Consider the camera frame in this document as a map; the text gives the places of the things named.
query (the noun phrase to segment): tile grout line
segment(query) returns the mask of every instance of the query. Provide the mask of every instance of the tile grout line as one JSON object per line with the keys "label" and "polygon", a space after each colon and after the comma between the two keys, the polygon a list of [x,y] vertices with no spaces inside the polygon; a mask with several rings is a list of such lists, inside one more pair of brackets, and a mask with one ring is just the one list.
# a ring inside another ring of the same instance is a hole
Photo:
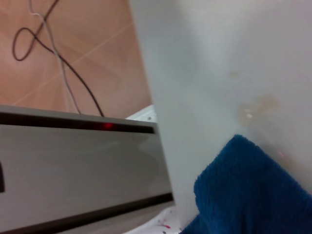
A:
{"label": "tile grout line", "polygon": [[[114,35],[112,35],[111,37],[109,37],[108,39],[102,41],[100,44],[98,44],[96,47],[94,47],[93,49],[91,49],[89,52],[85,53],[84,55],[82,55],[80,58],[78,58],[77,60],[75,60],[74,62],[71,63],[71,65],[73,66],[74,64],[78,63],[79,61],[81,61],[83,58],[87,57],[88,55],[90,55],[92,52],[94,52],[96,49],[100,48],[102,45],[104,45],[105,43],[109,42],[111,39],[115,38],[116,36],[120,35],[122,32],[124,32],[128,27],[130,27],[132,25],[132,23],[129,23],[128,25],[126,25],[125,27],[123,27],[122,29],[120,29],[118,32],[116,32]],[[57,74],[55,74],[54,76],[52,76],[50,79],[46,80],[45,82],[43,82],[42,84],[40,84],[36,89],[30,91],[29,93],[27,93],[25,96],[23,96],[22,98],[20,98],[19,100],[15,101],[12,105],[16,105],[18,103],[20,103],[21,101],[23,101],[25,98],[27,98],[28,96],[30,96],[31,94],[33,94],[35,91],[41,89],[42,87],[44,87],[45,85],[47,85],[48,83],[50,83],[53,79],[55,79],[57,76],[60,75],[60,72],[58,72]]]}

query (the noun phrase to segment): tiled floor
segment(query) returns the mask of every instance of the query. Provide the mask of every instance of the tiled floor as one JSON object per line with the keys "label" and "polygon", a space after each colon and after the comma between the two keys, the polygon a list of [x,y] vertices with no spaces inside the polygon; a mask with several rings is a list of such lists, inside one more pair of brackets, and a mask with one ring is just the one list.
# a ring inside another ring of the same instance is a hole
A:
{"label": "tiled floor", "polygon": [[[53,0],[33,0],[45,14]],[[75,112],[64,88],[57,59],[36,44],[21,62],[12,56],[12,40],[21,27],[36,31],[40,20],[28,12],[27,0],[0,1],[0,104]],[[127,0],[59,0],[48,23],[56,46],[96,96],[107,117],[125,118],[151,104]],[[43,30],[40,38],[51,47]],[[23,32],[17,55],[31,36]],[[83,114],[99,115],[88,92],[66,69]]]}

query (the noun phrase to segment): white panel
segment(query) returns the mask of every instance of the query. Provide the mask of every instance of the white panel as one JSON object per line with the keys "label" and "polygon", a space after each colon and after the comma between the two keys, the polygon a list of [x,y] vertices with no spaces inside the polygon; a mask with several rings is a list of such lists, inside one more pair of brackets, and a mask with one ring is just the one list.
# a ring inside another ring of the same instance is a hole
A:
{"label": "white panel", "polygon": [[196,177],[235,133],[312,192],[312,2],[130,3],[182,223]]}
{"label": "white panel", "polygon": [[0,231],[171,191],[155,134],[0,125]]}

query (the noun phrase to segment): stain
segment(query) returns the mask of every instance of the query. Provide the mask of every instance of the stain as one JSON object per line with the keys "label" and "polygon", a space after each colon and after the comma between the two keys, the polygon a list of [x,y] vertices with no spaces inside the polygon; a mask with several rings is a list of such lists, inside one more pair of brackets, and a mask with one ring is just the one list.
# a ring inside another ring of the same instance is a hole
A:
{"label": "stain", "polygon": [[236,72],[236,71],[231,71],[230,73],[229,73],[229,77],[230,78],[238,78],[238,75],[239,75],[239,73],[238,72]]}
{"label": "stain", "polygon": [[238,107],[238,120],[242,125],[249,125],[254,119],[280,107],[278,100],[270,95],[257,97],[253,103],[241,104]]}

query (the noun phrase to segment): blue towel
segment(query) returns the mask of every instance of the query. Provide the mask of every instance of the blue towel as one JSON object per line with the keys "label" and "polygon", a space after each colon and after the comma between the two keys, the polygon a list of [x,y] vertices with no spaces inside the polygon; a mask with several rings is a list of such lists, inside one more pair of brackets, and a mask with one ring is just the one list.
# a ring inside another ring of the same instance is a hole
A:
{"label": "blue towel", "polygon": [[312,197],[258,146],[234,136],[194,185],[181,234],[312,234]]}

